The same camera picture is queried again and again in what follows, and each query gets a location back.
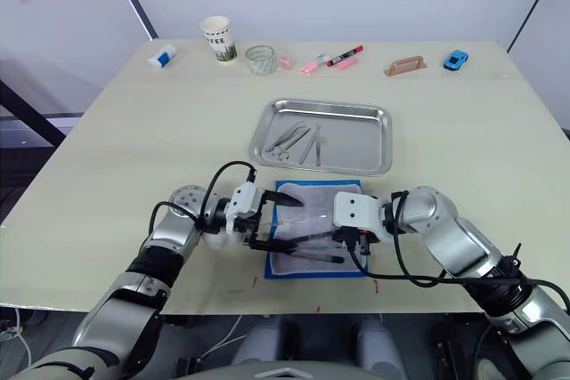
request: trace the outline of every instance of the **stainless steel tray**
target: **stainless steel tray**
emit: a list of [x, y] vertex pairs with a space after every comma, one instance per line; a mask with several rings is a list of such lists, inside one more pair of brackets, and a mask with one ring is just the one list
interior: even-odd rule
[[[299, 164], [312, 131], [280, 161], [268, 148], [298, 122], [320, 125], [321, 165], [316, 143]], [[326, 101], [275, 100], [265, 107], [249, 145], [249, 155], [260, 165], [351, 175], [379, 175], [392, 165], [392, 121], [380, 107]]]

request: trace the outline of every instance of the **white cable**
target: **white cable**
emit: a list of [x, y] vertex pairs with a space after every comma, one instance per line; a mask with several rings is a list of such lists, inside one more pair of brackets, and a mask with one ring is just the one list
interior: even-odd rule
[[228, 340], [227, 342], [222, 343], [222, 344], [220, 344], [220, 345], [217, 346], [217, 347], [213, 347], [213, 348], [211, 348], [209, 351], [207, 351], [207, 352], [205, 352], [205, 353], [202, 353], [202, 355], [201, 355], [200, 357], [201, 357], [201, 358], [206, 358], [211, 352], [217, 351], [218, 349], [222, 349], [224, 346], [227, 346], [228, 344], [231, 344], [231, 343], [233, 343], [233, 342], [237, 342], [238, 340], [242, 340], [242, 339], [246, 338], [247, 336], [248, 336], [247, 334], [244, 334], [243, 336], [235, 337], [235, 338], [233, 338], [232, 340]]
[[229, 332], [228, 334], [226, 334], [225, 337], [224, 337], [222, 340], [220, 340], [219, 342], [217, 342], [216, 344], [214, 344], [212, 347], [210, 347], [210, 348], [209, 348], [207, 351], [205, 351], [204, 354], [203, 354], [202, 356], [200, 356], [200, 357], [201, 357], [201, 358], [204, 358], [204, 356], [208, 355], [210, 352], [212, 352], [213, 350], [215, 350], [216, 347], [218, 347], [218, 346], [224, 344], [224, 342], [225, 342], [228, 338], [230, 338], [230, 336], [233, 334], [233, 331], [235, 331], [235, 328], [238, 327], [238, 324], [240, 323], [242, 316], [243, 316], [243, 315], [238, 316], [237, 320], [236, 320], [235, 323], [233, 324], [232, 329], [230, 329], [230, 332]]
[[26, 349], [26, 353], [28, 355], [28, 368], [32, 365], [32, 351], [29, 349], [28, 343], [24, 340], [24, 337], [20, 333], [20, 309], [14, 307], [16, 311], [16, 336], [20, 339], [21, 343], [24, 345]]

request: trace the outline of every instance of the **black marker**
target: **black marker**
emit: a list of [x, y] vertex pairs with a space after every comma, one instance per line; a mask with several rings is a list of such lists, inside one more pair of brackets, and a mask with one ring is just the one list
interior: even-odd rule
[[356, 46], [354, 49], [351, 49], [350, 51], [348, 51], [347, 53], [343, 53], [342, 55], [339, 55], [338, 57], [333, 58], [330, 61], [327, 61], [327, 66], [332, 67], [335, 64], [337, 64], [338, 62], [341, 62], [342, 60], [348, 58], [348, 57], [352, 57], [353, 55], [355, 55], [356, 53], [359, 53], [360, 51], [362, 51], [364, 49], [364, 46], [360, 45], [360, 46]]

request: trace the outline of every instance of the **paper cup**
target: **paper cup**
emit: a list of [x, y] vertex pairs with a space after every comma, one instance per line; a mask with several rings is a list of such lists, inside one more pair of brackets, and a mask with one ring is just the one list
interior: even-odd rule
[[199, 23], [202, 33], [216, 53], [218, 61], [231, 61], [238, 54], [230, 33], [230, 19], [227, 17], [207, 17]]

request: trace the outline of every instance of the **toy car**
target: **toy car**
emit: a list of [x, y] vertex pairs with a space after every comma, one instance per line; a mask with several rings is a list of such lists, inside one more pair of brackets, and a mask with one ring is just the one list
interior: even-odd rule
[[453, 51], [452, 54], [445, 60], [444, 68], [448, 70], [457, 71], [461, 68], [463, 63], [467, 61], [469, 55], [464, 51]]

